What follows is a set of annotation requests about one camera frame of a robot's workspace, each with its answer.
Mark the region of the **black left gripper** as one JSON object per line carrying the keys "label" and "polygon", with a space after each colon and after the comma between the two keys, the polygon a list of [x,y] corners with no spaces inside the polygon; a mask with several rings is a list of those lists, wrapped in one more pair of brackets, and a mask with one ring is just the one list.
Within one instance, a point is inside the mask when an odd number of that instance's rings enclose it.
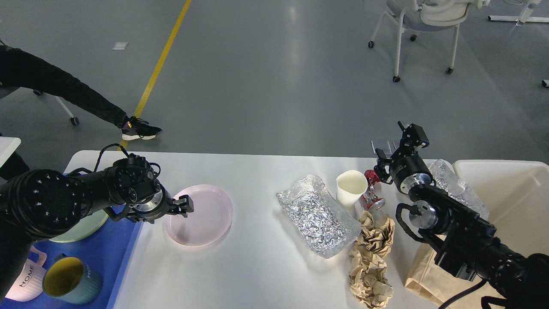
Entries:
{"label": "black left gripper", "polygon": [[160,191],[148,202],[139,203],[130,208],[129,220],[134,223],[143,221],[153,224],[156,219],[164,215],[182,215],[187,218],[188,213],[193,213],[193,209],[193,200],[189,195],[172,198],[164,187],[160,187]]}

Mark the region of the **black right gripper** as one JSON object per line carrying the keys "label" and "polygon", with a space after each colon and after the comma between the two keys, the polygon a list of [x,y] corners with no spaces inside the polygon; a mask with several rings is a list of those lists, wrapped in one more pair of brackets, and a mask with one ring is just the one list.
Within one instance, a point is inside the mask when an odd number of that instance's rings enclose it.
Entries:
{"label": "black right gripper", "polygon": [[402,131],[397,148],[398,158],[388,158],[380,148],[375,149],[377,164],[373,170],[376,172],[380,182],[385,184],[394,183],[398,191],[407,195],[415,186],[432,185],[433,176],[427,165],[420,158],[419,149],[430,145],[423,127],[410,124],[405,126],[398,121],[398,126]]}

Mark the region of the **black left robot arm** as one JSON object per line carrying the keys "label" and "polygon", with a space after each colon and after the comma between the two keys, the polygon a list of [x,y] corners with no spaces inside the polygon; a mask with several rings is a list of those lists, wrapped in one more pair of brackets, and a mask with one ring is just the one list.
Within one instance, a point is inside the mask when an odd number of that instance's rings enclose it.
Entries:
{"label": "black left robot arm", "polygon": [[164,215],[187,217],[192,198],[173,198],[155,163],[120,147],[125,158],[99,171],[81,167],[62,174],[30,170],[1,186],[1,297],[19,276],[31,247],[104,212],[112,221],[154,223]]}

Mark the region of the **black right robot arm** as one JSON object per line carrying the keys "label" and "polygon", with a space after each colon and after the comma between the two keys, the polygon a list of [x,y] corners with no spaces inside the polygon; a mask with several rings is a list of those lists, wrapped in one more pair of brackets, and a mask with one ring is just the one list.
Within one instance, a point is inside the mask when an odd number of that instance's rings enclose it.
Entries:
{"label": "black right robot arm", "polygon": [[437,254],[435,263],[456,278],[482,280],[456,294],[440,307],[445,309],[489,283],[501,297],[484,296],[483,309],[491,305],[506,309],[548,307],[548,256],[524,257],[495,236],[496,227],[476,211],[456,201],[442,188],[420,157],[418,149],[429,145],[423,127],[398,122],[402,131],[398,148],[387,157],[375,150],[374,171],[382,183],[395,184],[412,204],[396,206],[396,220],[413,240],[428,244]]}

